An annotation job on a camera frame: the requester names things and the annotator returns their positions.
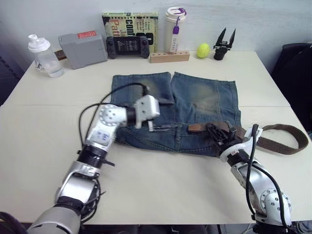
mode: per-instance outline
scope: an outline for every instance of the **blue denim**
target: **blue denim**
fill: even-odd
[[[149,132],[147,124],[141,129],[120,127],[116,140],[141,149],[215,156],[213,142],[207,133],[188,132],[188,125],[210,121],[229,121],[241,126],[237,89],[234,81],[219,81],[192,77],[175,72],[146,75],[116,75],[112,89],[140,82],[150,87],[150,94],[159,101],[160,116],[156,126],[171,125],[161,132]],[[140,86],[129,86],[112,94],[111,102],[133,105],[141,97]]]

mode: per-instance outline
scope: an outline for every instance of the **purple tag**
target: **purple tag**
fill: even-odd
[[[173,31],[172,31],[172,34],[179,34],[179,26],[175,26]]]

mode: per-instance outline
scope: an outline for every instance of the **gray case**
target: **gray case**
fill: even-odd
[[[103,37],[97,31],[95,32],[96,36],[84,38],[79,38],[78,34],[66,34],[58,37],[59,45],[73,69],[107,60]]]

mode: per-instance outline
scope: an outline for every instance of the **white bottle cap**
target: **white bottle cap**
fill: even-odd
[[[169,7],[166,11],[166,20],[175,23],[179,18],[179,23],[182,23],[186,19],[186,10],[179,6]]]
[[[36,34],[32,34],[28,36],[28,49],[30,52],[38,53],[41,51],[46,51],[50,47],[50,42],[45,38],[38,38]]]

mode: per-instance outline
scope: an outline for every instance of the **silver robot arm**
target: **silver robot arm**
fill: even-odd
[[[240,185],[246,189],[246,178],[248,161],[252,151],[253,137],[251,129],[245,134],[245,140],[235,137],[235,129],[225,134],[213,124],[208,124],[208,132],[214,138],[215,145],[218,149],[220,159],[227,162],[231,166],[231,172],[238,180]],[[262,129],[258,129],[256,133],[256,141],[258,141]],[[254,232],[256,233],[286,233],[287,228],[281,219],[280,201],[278,197],[278,189],[265,173],[271,176],[266,168],[260,164],[257,159],[253,160],[249,180],[249,198],[250,203],[255,209],[253,217],[256,220]],[[291,222],[291,202],[287,194],[281,191],[282,204],[284,207],[284,220],[286,225],[290,226]]]
[[[29,234],[78,234],[82,218],[90,216],[100,194],[98,177],[119,126],[135,125],[159,116],[159,103],[151,95],[136,101],[134,108],[102,105],[77,161],[68,170],[56,192],[55,205],[45,211],[28,229]]]

